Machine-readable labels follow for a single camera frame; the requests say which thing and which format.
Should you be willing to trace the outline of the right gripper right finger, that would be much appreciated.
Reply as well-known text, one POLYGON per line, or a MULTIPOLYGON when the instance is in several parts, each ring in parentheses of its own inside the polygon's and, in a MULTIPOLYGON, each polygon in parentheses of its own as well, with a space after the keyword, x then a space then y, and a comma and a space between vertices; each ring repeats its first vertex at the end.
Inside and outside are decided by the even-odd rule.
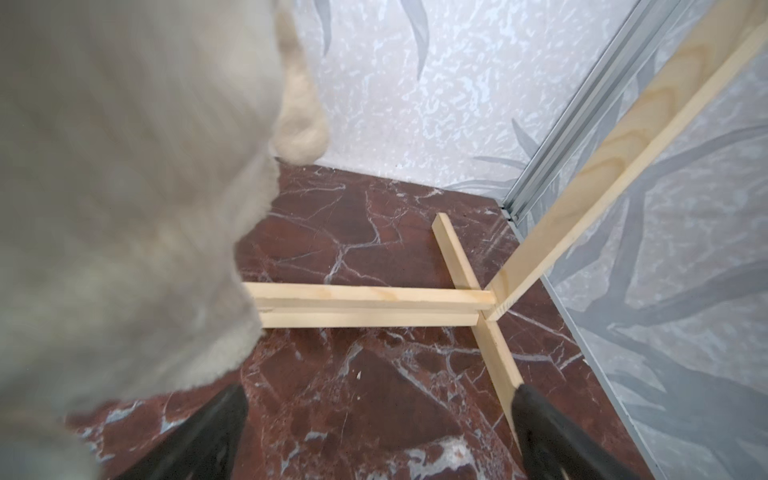
POLYGON ((511 414, 523 466, 530 479, 636 479, 530 385, 520 385, 511 414))

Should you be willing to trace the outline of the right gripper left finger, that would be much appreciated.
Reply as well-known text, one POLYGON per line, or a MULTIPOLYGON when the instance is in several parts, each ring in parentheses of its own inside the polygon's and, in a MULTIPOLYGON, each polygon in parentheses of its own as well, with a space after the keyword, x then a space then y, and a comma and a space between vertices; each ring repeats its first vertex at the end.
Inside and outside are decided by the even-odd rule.
POLYGON ((231 478, 248 411, 243 387, 227 386, 117 478, 231 478))

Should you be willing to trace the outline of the white glove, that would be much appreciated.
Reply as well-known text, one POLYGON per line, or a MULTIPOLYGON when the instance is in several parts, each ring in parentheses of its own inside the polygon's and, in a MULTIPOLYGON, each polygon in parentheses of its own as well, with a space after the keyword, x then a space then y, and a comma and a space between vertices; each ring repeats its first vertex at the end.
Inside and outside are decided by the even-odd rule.
POLYGON ((65 416, 240 367, 235 246, 327 145, 289 1, 2 3, 3 478, 96 479, 65 416))

